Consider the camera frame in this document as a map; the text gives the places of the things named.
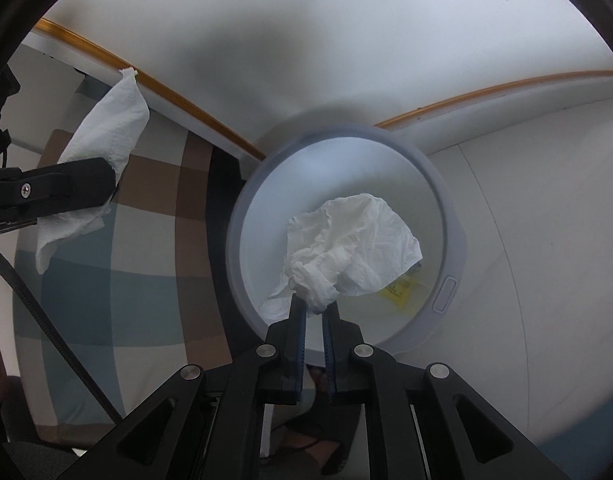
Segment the yellow plastic bag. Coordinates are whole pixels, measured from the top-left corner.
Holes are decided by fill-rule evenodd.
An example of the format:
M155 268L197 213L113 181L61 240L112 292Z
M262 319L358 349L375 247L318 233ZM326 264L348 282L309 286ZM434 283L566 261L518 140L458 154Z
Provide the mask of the yellow plastic bag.
M413 312L418 309L420 298L425 296L425 285L416 274L405 273L382 289L380 295L395 304L401 312Z

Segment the white round trash bin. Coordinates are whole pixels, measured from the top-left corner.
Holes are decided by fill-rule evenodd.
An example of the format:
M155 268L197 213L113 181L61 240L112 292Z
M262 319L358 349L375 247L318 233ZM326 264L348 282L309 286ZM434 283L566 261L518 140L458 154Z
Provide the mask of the white round trash bin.
M254 333L307 305L306 359L323 363L323 315L338 311L394 354L440 325L467 243L439 171L378 128L301 136L253 172L226 243L230 292Z

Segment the checkered tablecloth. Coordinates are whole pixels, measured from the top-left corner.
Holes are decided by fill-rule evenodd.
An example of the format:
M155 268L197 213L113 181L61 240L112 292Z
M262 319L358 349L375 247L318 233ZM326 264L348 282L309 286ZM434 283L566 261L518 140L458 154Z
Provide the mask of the checkered tablecloth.
M186 364L228 364L246 339L223 311L210 252L222 244L237 159L137 105L142 134L100 227L60 244L44 272L36 232L15 267L121 414Z

